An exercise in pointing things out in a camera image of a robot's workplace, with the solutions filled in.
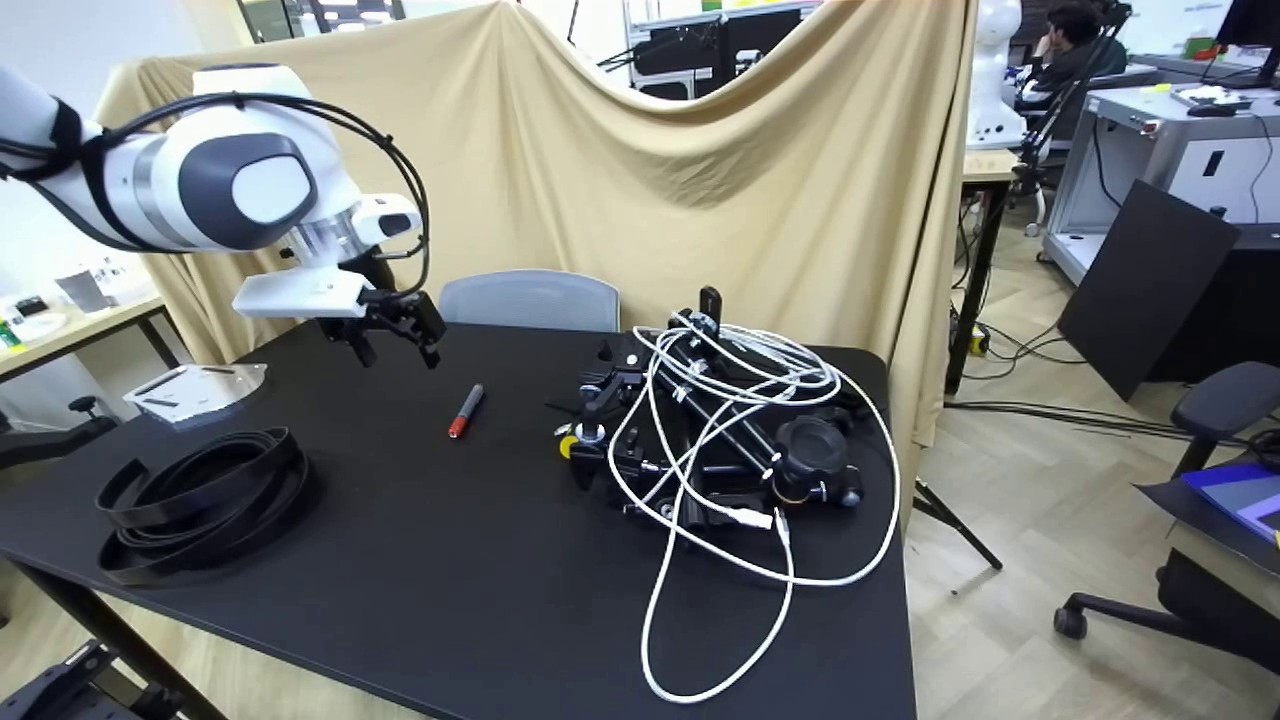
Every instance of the black tablecloth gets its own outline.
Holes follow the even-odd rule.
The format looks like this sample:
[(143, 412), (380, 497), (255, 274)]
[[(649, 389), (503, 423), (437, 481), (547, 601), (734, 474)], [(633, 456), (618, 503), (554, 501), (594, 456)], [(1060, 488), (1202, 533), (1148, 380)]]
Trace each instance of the black tablecloth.
[[(377, 370), (292, 332), (252, 361), (269, 383), (203, 427), (132, 419), (0, 497), (0, 554), (122, 598), (173, 619), (252, 643), (301, 670), (442, 718), (663, 718), (638, 679), (638, 611), (661, 533), (579, 493), (554, 456), (554, 404), (577, 399), (598, 336), (455, 330), (428, 373), (413, 350), (377, 341)], [(833, 351), (885, 404), (885, 364)], [(459, 445), (442, 440), (470, 383), (486, 399)], [(297, 433), (323, 501), (301, 528), (212, 579), (108, 590), (96, 493), (122, 459), (192, 453), (228, 427)], [(885, 533), (893, 488), (863, 445), (869, 501), (851, 522), (799, 526), (799, 574), (854, 569)], [(734, 670), (779, 604), (705, 554), (678, 554), (656, 619), (669, 687)], [(905, 559), (854, 590), (796, 593), (776, 649), (705, 718), (910, 718)]]

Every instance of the beige curtain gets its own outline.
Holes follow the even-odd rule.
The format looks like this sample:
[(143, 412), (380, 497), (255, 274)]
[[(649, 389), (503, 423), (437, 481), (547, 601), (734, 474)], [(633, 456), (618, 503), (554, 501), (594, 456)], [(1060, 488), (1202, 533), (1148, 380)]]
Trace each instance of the beige curtain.
[[(930, 436), (966, 97), (966, 0), (842, 0), (699, 105), (612, 94), (517, 5), (362, 35), (143, 62), (108, 97), (122, 119), (186, 94), (201, 65), (281, 62), (311, 97), (391, 134), (432, 192), (432, 279), (572, 267), (656, 325), (722, 292), (726, 321), (858, 343), (893, 370), (894, 436)], [(352, 176), (401, 187), (356, 141)], [(281, 330), (228, 313), (270, 260), (152, 260), (194, 355)]]

